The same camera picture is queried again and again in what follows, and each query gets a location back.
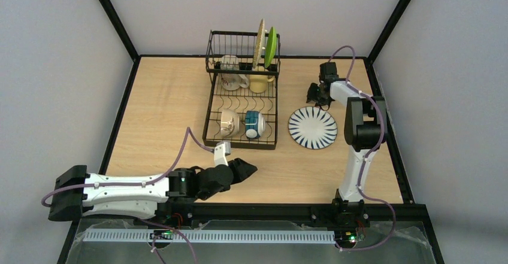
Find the white bowl dark rim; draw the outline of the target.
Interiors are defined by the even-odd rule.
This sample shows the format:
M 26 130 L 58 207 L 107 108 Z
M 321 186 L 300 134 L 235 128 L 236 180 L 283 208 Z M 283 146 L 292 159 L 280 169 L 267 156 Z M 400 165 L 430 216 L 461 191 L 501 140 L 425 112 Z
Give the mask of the white bowl dark rim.
M 258 139 L 266 130 L 266 120 L 260 111 L 247 111 L 244 124 L 246 128 L 245 135 L 248 139 Z

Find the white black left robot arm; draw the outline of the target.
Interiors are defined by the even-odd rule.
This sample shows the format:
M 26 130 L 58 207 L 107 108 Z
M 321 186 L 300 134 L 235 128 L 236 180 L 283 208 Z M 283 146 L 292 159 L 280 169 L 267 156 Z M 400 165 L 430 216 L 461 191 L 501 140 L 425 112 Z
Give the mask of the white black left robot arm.
M 168 175 L 112 177 L 89 173 L 75 165 L 55 181 L 49 196 L 50 221 L 74 221 L 94 215 L 128 216 L 149 220 L 167 203 L 208 200 L 252 176 L 257 167 L 243 159 L 203 169 L 177 168 Z

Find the woven bamboo plate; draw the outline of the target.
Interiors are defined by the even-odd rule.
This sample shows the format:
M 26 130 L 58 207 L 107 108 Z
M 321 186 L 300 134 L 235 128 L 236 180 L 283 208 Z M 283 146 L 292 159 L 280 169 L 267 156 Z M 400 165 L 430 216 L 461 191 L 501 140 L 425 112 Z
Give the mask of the woven bamboo plate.
M 252 68 L 255 70 L 260 63 L 261 60 L 261 54 L 264 48 L 264 42 L 265 42 L 265 19 L 261 19 L 258 33 L 256 36 L 256 42 L 255 42 L 255 49 L 253 54 L 253 62 L 252 62 Z

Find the black wire dish rack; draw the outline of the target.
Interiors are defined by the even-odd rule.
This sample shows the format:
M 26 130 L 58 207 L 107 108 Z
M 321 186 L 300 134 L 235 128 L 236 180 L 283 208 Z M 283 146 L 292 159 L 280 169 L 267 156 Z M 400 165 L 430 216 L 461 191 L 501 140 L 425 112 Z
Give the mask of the black wire dish rack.
M 276 41 L 276 52 L 270 66 L 265 68 L 260 60 L 253 67 L 253 56 L 257 41 L 256 32 L 211 31 L 205 54 L 205 68 L 210 76 L 211 89 L 205 115 L 202 139 L 204 144 L 214 146 L 224 140 L 220 134 L 220 117 L 224 109 L 236 112 L 240 116 L 240 129 L 237 134 L 227 137 L 234 148 L 274 150 L 278 138 L 278 80 L 280 73 L 280 40 Z M 235 56 L 237 65 L 231 65 L 231 72 L 244 75 L 263 75 L 274 77 L 267 89 L 255 93 L 249 88 L 240 87 L 226 90 L 220 80 L 227 70 L 222 64 L 223 56 Z M 265 118 L 266 130 L 257 139 L 246 136 L 244 118 L 248 111 L 259 111 Z

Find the green plate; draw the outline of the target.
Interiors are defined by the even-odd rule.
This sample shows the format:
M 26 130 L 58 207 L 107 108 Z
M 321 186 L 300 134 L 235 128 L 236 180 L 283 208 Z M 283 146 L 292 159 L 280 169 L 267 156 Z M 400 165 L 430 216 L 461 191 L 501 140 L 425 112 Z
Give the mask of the green plate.
M 264 57 L 264 68 L 268 69 L 271 65 L 272 60 L 275 57 L 277 50 L 277 32 L 275 27 L 271 27 L 268 38 L 265 43 L 265 57 Z

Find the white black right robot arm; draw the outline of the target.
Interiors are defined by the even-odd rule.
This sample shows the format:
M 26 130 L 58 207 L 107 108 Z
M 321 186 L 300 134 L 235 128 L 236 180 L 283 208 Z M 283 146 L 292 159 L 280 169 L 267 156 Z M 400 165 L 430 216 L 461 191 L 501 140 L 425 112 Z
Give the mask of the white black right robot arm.
M 370 96 L 356 88 L 348 77 L 340 78 L 334 62 L 320 64 L 319 83 L 312 83 L 307 101 L 345 106 L 344 140 L 349 146 L 346 173 L 334 203 L 339 213 L 364 217 L 364 186 L 368 169 L 382 143 L 386 141 L 386 105 L 383 97 Z

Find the cream ceramic mug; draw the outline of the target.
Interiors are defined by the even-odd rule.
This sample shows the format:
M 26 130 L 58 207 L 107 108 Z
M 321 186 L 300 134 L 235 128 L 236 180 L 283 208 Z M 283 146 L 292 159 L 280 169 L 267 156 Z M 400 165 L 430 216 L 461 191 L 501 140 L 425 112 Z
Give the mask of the cream ceramic mug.
M 237 56 L 224 55 L 220 59 L 220 69 L 224 71 L 238 71 L 240 62 Z M 220 73 L 220 82 L 222 87 L 228 91 L 234 91 L 239 88 L 248 88 L 250 86 L 249 78 L 244 74 L 237 72 Z

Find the blue striped white plate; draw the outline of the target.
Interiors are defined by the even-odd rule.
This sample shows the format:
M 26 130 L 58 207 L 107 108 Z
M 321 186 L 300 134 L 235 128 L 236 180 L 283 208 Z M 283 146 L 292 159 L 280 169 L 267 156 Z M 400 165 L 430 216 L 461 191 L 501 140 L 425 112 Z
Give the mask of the blue striped white plate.
M 338 126 L 333 116 L 319 107 L 302 107 L 289 117 L 291 138 L 300 146 L 320 150 L 329 147 L 337 139 Z

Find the small white patterned bowl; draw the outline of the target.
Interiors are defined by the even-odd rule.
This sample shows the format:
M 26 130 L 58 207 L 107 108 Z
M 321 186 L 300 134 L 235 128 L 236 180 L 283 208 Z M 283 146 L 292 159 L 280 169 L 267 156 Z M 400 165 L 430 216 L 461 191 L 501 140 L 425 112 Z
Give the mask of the small white patterned bowl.
M 223 138 L 232 137 L 240 130 L 240 116 L 233 110 L 224 109 L 220 116 L 220 135 Z

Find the yellow handled mug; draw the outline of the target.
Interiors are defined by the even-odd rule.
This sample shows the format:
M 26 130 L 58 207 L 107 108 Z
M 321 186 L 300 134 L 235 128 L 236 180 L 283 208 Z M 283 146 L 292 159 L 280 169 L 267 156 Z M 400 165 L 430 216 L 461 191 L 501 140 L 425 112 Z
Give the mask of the yellow handled mug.
M 265 68 L 252 69 L 252 73 L 249 75 L 249 89 L 253 93 L 263 93 L 267 90 L 268 85 L 275 80 L 275 75 L 261 75 L 254 74 L 254 72 L 267 72 Z

